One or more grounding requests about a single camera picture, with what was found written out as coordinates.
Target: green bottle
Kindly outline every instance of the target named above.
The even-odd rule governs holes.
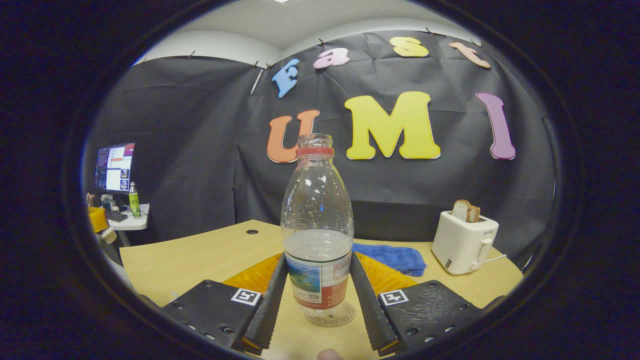
[[[138,201],[138,191],[134,181],[131,181],[131,187],[129,188],[129,205],[131,206],[133,217],[140,217],[140,202]]]

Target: keyboard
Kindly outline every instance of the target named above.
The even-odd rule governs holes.
[[[127,215],[117,213],[116,211],[105,211],[105,213],[107,214],[107,219],[115,222],[121,222],[127,218]]]

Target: letter m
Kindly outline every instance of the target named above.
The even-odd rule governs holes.
[[[369,145],[369,133],[373,135],[382,154],[390,157],[400,133],[404,131],[404,144],[399,152],[406,159],[436,159],[440,157],[440,147],[433,141],[431,122],[427,105],[431,97],[418,91],[403,92],[388,115],[371,96],[348,99],[344,106],[353,115],[353,143],[347,149],[347,157],[352,160],[371,159],[376,149]]]

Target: black backdrop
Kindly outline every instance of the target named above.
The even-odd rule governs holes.
[[[87,141],[84,181],[93,190],[97,149],[136,143],[132,180],[151,211],[148,228],[133,239],[164,241],[234,224],[230,154],[258,73],[230,60],[160,58],[118,82]]]
[[[416,38],[429,55],[401,57],[390,43],[393,37]],[[451,42],[475,49],[491,69],[466,59]],[[313,68],[318,54],[336,47],[349,50],[347,64]],[[498,221],[494,246],[522,267],[546,228],[554,198],[554,163],[542,121],[549,115],[525,80],[486,49],[487,44],[398,30],[333,40],[283,59],[260,76],[259,69],[217,58],[145,61],[127,72],[102,107],[88,141],[85,181],[92,182],[97,148],[136,142],[132,179],[140,201],[152,206],[145,242],[249,219],[279,224],[295,163],[269,159],[269,121],[318,110],[314,131],[333,136],[356,237],[431,241],[439,213],[456,199],[468,199]],[[292,58],[300,60],[297,84],[279,99],[271,78]],[[378,149],[371,160],[347,159],[353,126],[345,101],[371,95],[389,114],[398,96],[410,91],[431,97],[428,111],[440,157],[402,158],[401,135],[389,158]],[[492,127],[478,92],[504,101],[515,159],[491,156]],[[299,126],[289,123],[284,147],[295,145]]]

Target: computer monitor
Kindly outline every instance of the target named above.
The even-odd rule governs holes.
[[[103,147],[95,163],[95,187],[104,193],[127,193],[135,143]]]

